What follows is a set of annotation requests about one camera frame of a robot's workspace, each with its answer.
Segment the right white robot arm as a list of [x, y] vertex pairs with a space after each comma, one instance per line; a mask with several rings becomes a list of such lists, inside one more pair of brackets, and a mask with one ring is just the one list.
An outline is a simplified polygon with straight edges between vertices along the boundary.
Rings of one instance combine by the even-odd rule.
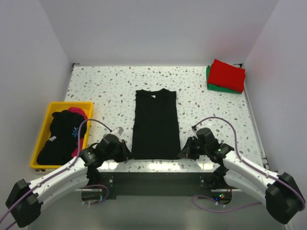
[[194, 160], [201, 155], [219, 165], [211, 184], [245, 192], [263, 204], [279, 223], [287, 224], [305, 208], [306, 201], [290, 174], [278, 174], [253, 163], [230, 145], [219, 143], [209, 128], [197, 130], [178, 154], [180, 158]]

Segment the black t shirt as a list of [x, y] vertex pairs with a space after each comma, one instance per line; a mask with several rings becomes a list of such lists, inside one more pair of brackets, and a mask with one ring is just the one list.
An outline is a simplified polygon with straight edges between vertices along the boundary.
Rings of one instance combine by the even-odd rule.
[[177, 93], [137, 90], [131, 152], [136, 160], [177, 160], [181, 151]]

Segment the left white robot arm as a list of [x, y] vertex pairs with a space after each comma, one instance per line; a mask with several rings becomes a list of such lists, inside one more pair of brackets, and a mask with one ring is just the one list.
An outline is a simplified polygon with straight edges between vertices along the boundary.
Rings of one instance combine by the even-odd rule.
[[133, 157], [124, 140], [107, 134], [99, 143], [83, 149], [51, 173], [30, 182], [17, 181], [5, 202], [7, 214], [11, 214], [14, 223], [23, 228], [33, 223], [52, 202], [76, 189], [97, 186], [108, 191], [105, 185], [99, 184], [102, 177], [98, 168], [107, 160], [125, 162]]

